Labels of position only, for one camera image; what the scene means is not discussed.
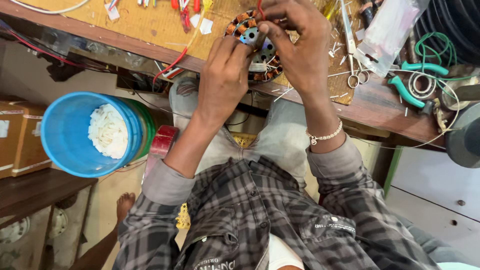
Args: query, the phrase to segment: plaid shirt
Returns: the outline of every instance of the plaid shirt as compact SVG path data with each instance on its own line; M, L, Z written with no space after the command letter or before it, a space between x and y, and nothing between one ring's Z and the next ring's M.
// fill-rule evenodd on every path
M230 160L195 181L159 164L119 227L113 269L264 270L269 233L290 246L305 269L439 269L388 210L348 137L330 153L307 149L307 155L322 206L265 157ZM192 224L179 250L175 218L185 200Z

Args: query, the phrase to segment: silver bracelet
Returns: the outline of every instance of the silver bracelet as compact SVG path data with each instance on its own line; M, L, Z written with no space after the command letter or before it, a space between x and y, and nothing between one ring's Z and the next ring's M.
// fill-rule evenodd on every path
M340 121L340 125L338 126L338 129L328 136L315 137L312 134L308 133L308 129L305 131L305 134L307 134L308 137L312 138L312 145L316 145L317 140L328 140L328 139L331 139L331 138L337 136L337 134L340 132L340 130L342 130L342 126L343 126L342 120L340 120L340 118L338 119L338 121Z

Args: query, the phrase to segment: hand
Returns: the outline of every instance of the hand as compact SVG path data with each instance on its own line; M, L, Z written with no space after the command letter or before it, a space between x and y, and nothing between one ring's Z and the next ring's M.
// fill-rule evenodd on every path
M203 66L194 117L220 128L248 90L248 68L252 48L235 37L215 40Z
M259 31L266 33L278 50L285 76L305 100L328 96L328 46L330 22L310 0L264 0L263 11L268 21L258 23ZM274 24L274 19L284 19ZM285 30L296 30L300 35L293 44Z

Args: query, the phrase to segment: person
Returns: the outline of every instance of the person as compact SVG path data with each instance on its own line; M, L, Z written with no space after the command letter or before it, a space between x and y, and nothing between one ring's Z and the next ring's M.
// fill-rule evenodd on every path
M117 200L117 223L113 230L95 246L87 250L70 270L101 270L108 259L108 256L117 243L118 226L127 216L128 210L135 203L135 193L124 193Z
M181 135L120 224L113 269L417 270L460 261L443 243L427 249L432 238L416 241L341 129L327 88L329 21L310 0L265 0L263 8L258 29L277 48L303 106L274 102L256 141L238 147L224 123L248 91L252 48L218 38L198 92L188 79L170 91ZM295 44L285 30L298 32ZM312 140L306 128L325 138ZM303 194L307 162L321 206ZM191 227L180 250L175 218L184 202Z

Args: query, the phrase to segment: silver scissors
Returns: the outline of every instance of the silver scissors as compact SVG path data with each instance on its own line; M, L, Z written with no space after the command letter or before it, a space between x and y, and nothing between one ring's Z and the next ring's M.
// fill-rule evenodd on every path
M358 75L356 75L353 71L353 54L357 50L357 46L355 46L355 40L353 39L352 28L350 27L350 21L348 20L347 9L345 8L345 3L343 0L340 0L342 4L342 18L343 18L343 27L345 29L345 38L347 40L347 53L348 53L348 61L350 62L350 76L348 77L348 86L350 88L355 88L359 86L360 79ZM350 83L351 79L355 79L355 84L352 85Z
M360 84L366 84L368 82L368 80L370 80L370 73L368 72L368 70L364 70L362 67L361 67L361 63L360 63L360 60L357 59L357 63L359 65L359 71L357 73L357 76L359 78L359 82ZM361 81L360 80L360 74L364 73L365 75L365 80L364 81Z

